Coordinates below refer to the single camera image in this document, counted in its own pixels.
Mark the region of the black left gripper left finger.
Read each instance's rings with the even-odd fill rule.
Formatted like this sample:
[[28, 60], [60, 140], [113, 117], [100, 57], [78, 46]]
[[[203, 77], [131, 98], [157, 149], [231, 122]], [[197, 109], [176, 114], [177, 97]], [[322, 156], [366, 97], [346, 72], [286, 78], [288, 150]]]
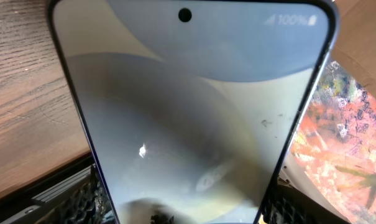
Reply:
[[55, 209], [58, 224], [100, 224], [109, 210], [109, 199], [95, 166], [88, 182]]

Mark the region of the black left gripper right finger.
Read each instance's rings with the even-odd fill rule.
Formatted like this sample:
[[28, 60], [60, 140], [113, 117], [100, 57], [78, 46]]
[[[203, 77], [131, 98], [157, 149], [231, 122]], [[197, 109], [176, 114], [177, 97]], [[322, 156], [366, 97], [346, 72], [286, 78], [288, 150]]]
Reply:
[[346, 221], [307, 197], [284, 185], [271, 188], [262, 211], [269, 224], [346, 224]]

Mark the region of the blue screen smartphone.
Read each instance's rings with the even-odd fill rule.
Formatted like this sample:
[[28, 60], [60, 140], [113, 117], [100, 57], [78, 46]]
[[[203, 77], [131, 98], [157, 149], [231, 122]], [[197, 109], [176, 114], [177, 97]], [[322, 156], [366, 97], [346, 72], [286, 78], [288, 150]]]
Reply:
[[257, 223], [335, 42], [332, 1], [50, 1], [117, 223]]

